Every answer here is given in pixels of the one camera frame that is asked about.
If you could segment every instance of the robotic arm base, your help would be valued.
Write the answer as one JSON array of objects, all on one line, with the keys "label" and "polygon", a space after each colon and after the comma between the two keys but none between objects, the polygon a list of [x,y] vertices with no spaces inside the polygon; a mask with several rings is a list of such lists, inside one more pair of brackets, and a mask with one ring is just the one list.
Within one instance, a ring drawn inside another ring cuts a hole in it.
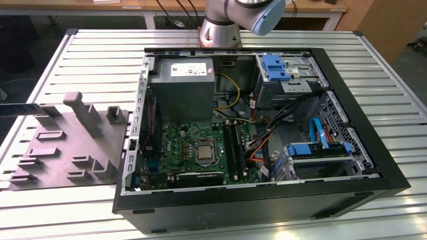
[{"label": "robotic arm base", "polygon": [[216,25],[207,19],[199,32],[199,44],[204,48],[236,48],[241,45],[239,25]]}]

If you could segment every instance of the slotted metal table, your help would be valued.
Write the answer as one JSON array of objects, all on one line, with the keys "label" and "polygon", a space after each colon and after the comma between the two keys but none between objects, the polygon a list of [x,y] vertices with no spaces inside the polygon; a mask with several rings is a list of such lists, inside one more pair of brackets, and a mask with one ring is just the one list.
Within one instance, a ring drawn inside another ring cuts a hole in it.
[{"label": "slotted metal table", "polygon": [[[19,117],[0,147],[0,240],[4,239],[424,239],[427,237],[427,109],[363,36],[352,32],[241,31],[244,47],[324,48],[411,188],[339,218],[143,235],[112,214],[115,185],[4,190],[37,121]],[[147,47],[197,47],[195,30],[79,30],[59,44],[28,103],[61,104],[83,92],[99,111],[133,110]]]}]

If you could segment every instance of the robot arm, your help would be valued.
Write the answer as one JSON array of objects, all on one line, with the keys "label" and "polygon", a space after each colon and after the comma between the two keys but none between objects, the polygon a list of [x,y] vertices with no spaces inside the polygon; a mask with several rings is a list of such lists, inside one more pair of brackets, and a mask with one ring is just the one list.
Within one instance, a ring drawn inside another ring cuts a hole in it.
[{"label": "robot arm", "polygon": [[240,45],[239,25],[264,36],[275,28],[286,0],[207,0],[200,45],[232,48]]}]

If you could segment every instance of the cpu socket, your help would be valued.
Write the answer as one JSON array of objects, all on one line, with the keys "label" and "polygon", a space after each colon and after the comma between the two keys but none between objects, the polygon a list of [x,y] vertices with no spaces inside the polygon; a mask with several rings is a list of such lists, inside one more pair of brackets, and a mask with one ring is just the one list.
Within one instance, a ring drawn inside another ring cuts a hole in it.
[{"label": "cpu socket", "polygon": [[215,143],[211,140],[197,140],[195,147],[195,163],[200,165],[211,165],[216,161]]}]

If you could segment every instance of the yellow cable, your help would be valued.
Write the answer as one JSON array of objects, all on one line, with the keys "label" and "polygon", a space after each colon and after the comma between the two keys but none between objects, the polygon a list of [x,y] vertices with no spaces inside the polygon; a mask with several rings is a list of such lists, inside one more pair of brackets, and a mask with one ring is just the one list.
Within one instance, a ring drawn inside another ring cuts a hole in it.
[{"label": "yellow cable", "polygon": [[232,102],[232,104],[229,104],[227,106],[213,107],[215,110],[221,110],[221,109],[231,108],[239,102],[239,99],[240,99],[240,87],[239,87],[237,83],[235,82],[235,80],[231,79],[229,76],[227,76],[225,74],[221,74],[221,73],[216,73],[216,75],[220,75],[224,78],[227,78],[229,80],[229,82],[232,82],[232,84],[235,85],[235,88],[237,89],[237,97],[235,98],[235,101]]}]

